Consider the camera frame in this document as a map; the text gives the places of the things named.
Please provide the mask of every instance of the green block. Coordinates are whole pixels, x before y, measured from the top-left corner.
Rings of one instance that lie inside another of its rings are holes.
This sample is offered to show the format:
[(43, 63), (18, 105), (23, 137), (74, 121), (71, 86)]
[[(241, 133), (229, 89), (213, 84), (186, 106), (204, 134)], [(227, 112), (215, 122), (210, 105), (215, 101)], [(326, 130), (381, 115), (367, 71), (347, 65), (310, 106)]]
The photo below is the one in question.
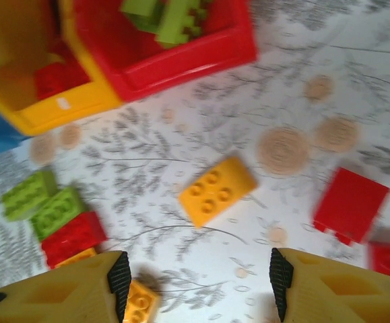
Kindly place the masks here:
[(28, 219), (39, 206), (57, 193), (54, 174), (50, 170), (34, 173), (22, 183), (2, 195), (8, 221)]
[(185, 44), (201, 35), (200, 22), (207, 18), (211, 0), (169, 0), (160, 24), (156, 41), (164, 48)]
[(50, 198), (30, 222), (39, 241), (42, 241), (85, 211), (86, 207), (76, 189), (68, 186)]
[(164, 4), (160, 0), (123, 0), (122, 11), (142, 32), (156, 33)]

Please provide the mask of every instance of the floral pattern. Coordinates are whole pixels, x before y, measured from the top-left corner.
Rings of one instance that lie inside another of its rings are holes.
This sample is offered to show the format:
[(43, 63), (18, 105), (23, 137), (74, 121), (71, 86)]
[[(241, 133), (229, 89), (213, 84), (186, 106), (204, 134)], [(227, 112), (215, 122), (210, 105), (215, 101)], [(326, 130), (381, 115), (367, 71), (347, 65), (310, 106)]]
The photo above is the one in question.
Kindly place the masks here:
[[(109, 237), (102, 248), (127, 250), (134, 277), (161, 293), (157, 323), (278, 322), (271, 248), (366, 266), (365, 245), (345, 246), (311, 225), (334, 169), (390, 187), (390, 0), (252, 0), (252, 8), (259, 47), (268, 49), (256, 63), (0, 155), (0, 196), (43, 165), (62, 187), (78, 188)], [(343, 118), (358, 140), (340, 127), (333, 137), (346, 149), (320, 145), (322, 125)], [(299, 172), (272, 174), (259, 161), (260, 139), (277, 128), (305, 138)], [(259, 188), (195, 229), (178, 194), (231, 154)], [(46, 270), (28, 222), (8, 223), (2, 212), (0, 203), (0, 286)], [(375, 227), (390, 227), (390, 199)]]

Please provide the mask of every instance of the yellow plastic part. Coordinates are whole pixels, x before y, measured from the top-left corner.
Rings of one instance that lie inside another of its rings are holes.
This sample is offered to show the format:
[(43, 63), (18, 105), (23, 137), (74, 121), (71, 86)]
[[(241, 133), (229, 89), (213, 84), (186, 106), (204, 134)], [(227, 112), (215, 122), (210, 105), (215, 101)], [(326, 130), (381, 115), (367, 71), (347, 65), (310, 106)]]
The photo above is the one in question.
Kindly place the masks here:
[(160, 303), (160, 297), (139, 281), (130, 284), (123, 323), (152, 323)]
[(56, 61), (47, 52), (49, 30), (41, 20), (41, 1), (0, 0), (0, 48), (5, 48), (5, 52), (0, 49), (0, 114), (28, 136), (121, 105), (77, 36), (73, 0), (59, 0), (63, 39), (91, 82), (36, 99), (34, 72)]
[(107, 274), (121, 252), (107, 252), (0, 288), (0, 323), (120, 323)]
[(178, 199), (195, 227), (202, 227), (256, 187), (241, 159), (232, 156), (202, 175)]
[(78, 261), (81, 261), (83, 259), (93, 257), (95, 255), (97, 255), (95, 249), (90, 248), (90, 249), (87, 249), (87, 250), (80, 252), (79, 254), (76, 254), (75, 256), (72, 256), (69, 259), (66, 259), (65, 261), (60, 262), (58, 265), (55, 266), (55, 268), (59, 268), (61, 266), (65, 266), (68, 264), (73, 264), (74, 262), (78, 262)]
[(281, 248), (294, 267), (284, 322), (390, 323), (390, 276)]

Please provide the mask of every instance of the green lego brick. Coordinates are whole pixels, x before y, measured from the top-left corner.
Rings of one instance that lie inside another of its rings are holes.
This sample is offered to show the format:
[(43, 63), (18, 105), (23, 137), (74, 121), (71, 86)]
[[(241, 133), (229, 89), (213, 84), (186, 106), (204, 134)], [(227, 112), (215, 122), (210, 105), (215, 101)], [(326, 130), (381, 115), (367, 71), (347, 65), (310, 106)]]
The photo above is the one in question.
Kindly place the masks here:
[(207, 18), (207, 5), (211, 2), (212, 0), (169, 0), (156, 41), (164, 48), (172, 48), (200, 36), (200, 23)]
[(8, 221), (28, 219), (57, 191), (55, 177), (50, 170), (34, 173), (1, 197), (6, 219)]
[(42, 241), (85, 211), (86, 207), (76, 189), (68, 186), (50, 198), (30, 222), (39, 241)]
[(122, 11), (143, 32), (156, 33), (164, 4), (160, 0), (123, 0)]

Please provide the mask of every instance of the yellow plastic container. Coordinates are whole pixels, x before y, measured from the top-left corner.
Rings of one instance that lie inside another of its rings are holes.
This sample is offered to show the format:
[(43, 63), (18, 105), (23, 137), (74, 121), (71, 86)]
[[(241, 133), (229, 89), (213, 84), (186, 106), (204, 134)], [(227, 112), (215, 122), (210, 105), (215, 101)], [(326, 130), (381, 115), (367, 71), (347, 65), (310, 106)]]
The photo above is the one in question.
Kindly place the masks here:
[(121, 104), (77, 36), (73, 0), (59, 0), (62, 36), (91, 82), (37, 99), (34, 72), (56, 60), (48, 52), (43, 1), (0, 0), (0, 115), (28, 136)]

